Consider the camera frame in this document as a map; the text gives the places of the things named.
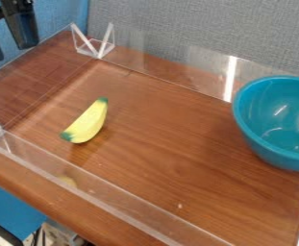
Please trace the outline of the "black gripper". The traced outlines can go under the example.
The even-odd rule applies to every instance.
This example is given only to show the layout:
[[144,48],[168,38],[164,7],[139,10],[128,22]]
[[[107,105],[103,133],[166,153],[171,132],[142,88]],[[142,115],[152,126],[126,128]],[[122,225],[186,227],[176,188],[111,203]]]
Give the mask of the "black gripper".
[[[0,20],[4,19],[19,49],[28,49],[39,44],[33,0],[0,0]],[[4,60],[0,48],[0,61]]]

